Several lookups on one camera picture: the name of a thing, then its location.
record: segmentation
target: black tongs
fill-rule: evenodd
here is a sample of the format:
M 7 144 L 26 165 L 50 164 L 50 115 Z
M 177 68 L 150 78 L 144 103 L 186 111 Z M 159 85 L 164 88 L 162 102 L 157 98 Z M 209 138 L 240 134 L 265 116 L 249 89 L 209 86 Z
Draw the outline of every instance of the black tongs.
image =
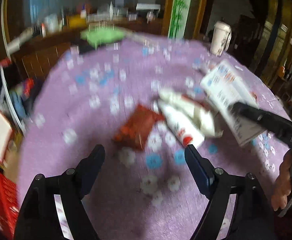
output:
M 237 102 L 233 104 L 232 113 L 239 114 L 261 127 L 274 133 L 282 142 L 292 149 L 292 122 L 271 112 Z
M 252 122 L 259 124 L 261 127 L 274 133 L 282 142 L 286 143 L 292 151 L 292 122 L 277 114 L 258 109 L 241 102 L 237 102 L 232 106 L 231 109 L 233 114 L 245 117 Z M 290 167 L 290 178 L 292 183 L 292 166 Z M 283 217 L 288 209 L 292 206 L 292 190 L 290 195 L 287 197 L 288 203 L 286 207 L 278 212 L 279 217 Z

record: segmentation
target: white flower print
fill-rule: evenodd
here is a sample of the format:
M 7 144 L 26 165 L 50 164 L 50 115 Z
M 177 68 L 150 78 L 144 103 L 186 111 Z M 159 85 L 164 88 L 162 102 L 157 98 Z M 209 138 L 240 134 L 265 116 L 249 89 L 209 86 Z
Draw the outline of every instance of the white flower print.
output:
M 110 112 L 111 114 L 115 115 L 119 112 L 119 102 L 118 102 L 118 97 L 113 97 L 110 100 Z
M 126 71 L 123 69 L 119 70 L 119 79 L 121 82 L 126 81 Z
M 162 74 L 163 73 L 163 69 L 160 66 L 155 66 L 155 72 L 156 74 Z
M 134 106 L 134 99 L 132 96 L 126 96 L 124 99 L 125 107 L 132 108 Z
M 111 71 L 111 65 L 110 65 L 110 63 L 105 63 L 104 64 L 104 67 L 105 67 L 105 72 L 110 72 Z
M 148 54 L 149 54 L 149 55 L 154 54 L 154 50 L 155 50 L 154 47 L 149 47 L 149 48 L 148 48 Z
M 67 72 L 67 71 L 64 71 L 64 72 L 62 73 L 62 75 L 61 75 L 61 80 L 62 80 L 63 82 L 65 82 L 65 81 L 67 81 L 67 80 L 69 80 L 69 79 L 70 79 L 70 76 L 69 76 L 68 72 Z
M 84 59 L 82 56 L 77 57 L 77 64 L 81 65 L 82 63 L 84 63 Z
M 153 199 L 151 203 L 154 207 L 159 207 L 163 200 L 164 200 L 163 194 L 160 190 L 158 190 L 153 194 Z
M 168 131 L 167 124 L 163 121 L 158 122 L 157 128 L 158 128 L 158 131 L 160 131 L 160 132 L 167 132 Z
M 168 132 L 165 136 L 165 142 L 169 147 L 173 147 L 176 144 L 176 138 L 171 132 Z
M 276 171 L 275 163 L 272 164 L 272 166 L 271 166 L 271 170 L 273 171 L 273 173 L 275 173 L 275 171 Z
M 243 69 L 239 66 L 235 66 L 236 69 L 243 71 Z
M 228 218 L 224 218 L 223 223 L 222 223 L 222 226 L 221 226 L 221 229 L 229 228 L 229 226 L 230 226 L 229 219 Z
M 276 155 L 275 149 L 273 148 L 273 146 L 270 147 L 271 152 L 273 153 L 273 155 Z
M 147 175 L 142 178 L 142 182 L 140 183 L 140 188 L 144 194 L 153 195 L 157 189 L 158 178 L 155 175 Z
M 77 134 L 73 129 L 67 129 L 63 132 L 63 138 L 65 143 L 73 144 L 77 139 Z
M 167 55 L 165 55 L 165 59 L 166 59 L 167 61 L 170 61 L 170 53 L 167 53 Z
M 191 77 L 186 77 L 185 86 L 188 88 L 194 87 L 194 80 Z
M 37 125 L 38 128 L 43 127 L 45 121 L 46 120 L 42 114 L 38 114 L 35 118 L 35 124 Z
M 150 136 L 148 138 L 147 145 L 152 151 L 156 152 L 161 148 L 162 142 L 163 141 L 162 141 L 159 133 L 152 133 L 152 134 L 150 134 Z
M 119 54 L 114 54 L 113 55 L 113 62 L 118 63 L 119 62 Z
M 89 75 L 91 79 L 98 79 L 99 78 L 99 73 L 98 73 L 98 69 L 97 68 L 92 68 L 89 71 Z
M 154 101 L 154 102 L 153 102 L 153 111 L 154 111 L 156 114 L 159 114 L 159 109 L 158 109 L 157 101 Z
M 264 164 L 265 164 L 265 169 L 266 169 L 267 171 L 269 171 L 269 170 L 270 170 L 269 160 L 266 159 L 265 162 L 264 162 Z
M 76 94 L 78 91 L 76 84 L 72 84 L 68 88 L 71 95 Z
M 73 60 L 72 59 L 67 61 L 67 68 L 68 69 L 73 69 Z
M 196 93 L 193 90 L 187 90 L 186 94 L 192 99 L 196 97 Z
M 158 92 L 158 90 L 160 89 L 160 81 L 153 80 L 150 84 L 150 88 L 153 92 Z
M 89 99 L 89 105 L 92 109 L 96 109 L 100 107 L 100 100 L 98 96 L 94 96 Z
M 119 161 L 124 164 L 127 168 L 135 163 L 136 154 L 135 152 L 127 147 L 122 148 L 119 153 Z
M 89 82 L 89 90 L 90 92 L 96 92 L 98 90 L 98 85 L 94 82 Z
M 181 180 L 178 176 L 173 175 L 168 179 L 167 185 L 170 191 L 177 191 L 181 185 Z

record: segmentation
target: white tube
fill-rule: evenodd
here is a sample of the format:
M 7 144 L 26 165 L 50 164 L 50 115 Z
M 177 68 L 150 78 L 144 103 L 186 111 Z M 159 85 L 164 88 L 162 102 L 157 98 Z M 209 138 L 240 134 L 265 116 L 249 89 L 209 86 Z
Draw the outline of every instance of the white tube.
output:
M 159 99 L 157 104 L 166 118 L 168 127 L 184 147 L 189 144 L 194 145 L 195 148 L 201 146 L 205 137 L 186 115 L 164 103 L 163 100 Z

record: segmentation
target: red package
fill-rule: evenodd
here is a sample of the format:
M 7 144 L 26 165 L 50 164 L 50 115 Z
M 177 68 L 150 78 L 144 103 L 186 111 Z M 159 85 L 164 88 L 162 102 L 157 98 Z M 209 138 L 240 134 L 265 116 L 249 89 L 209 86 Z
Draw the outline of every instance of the red package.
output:
M 156 114 L 150 109 L 138 104 L 128 121 L 119 128 L 114 141 L 121 146 L 143 151 L 153 125 L 157 121 L 164 121 L 161 114 Z

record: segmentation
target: green cloth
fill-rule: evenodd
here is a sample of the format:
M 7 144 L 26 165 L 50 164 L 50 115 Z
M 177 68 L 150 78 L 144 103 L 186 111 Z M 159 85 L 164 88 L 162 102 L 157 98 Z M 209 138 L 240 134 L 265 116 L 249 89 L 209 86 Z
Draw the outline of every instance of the green cloth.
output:
M 87 40 L 91 46 L 97 49 L 101 44 L 122 40 L 125 37 L 125 33 L 116 28 L 100 28 L 95 31 L 84 30 L 80 33 L 80 37 L 83 40 Z

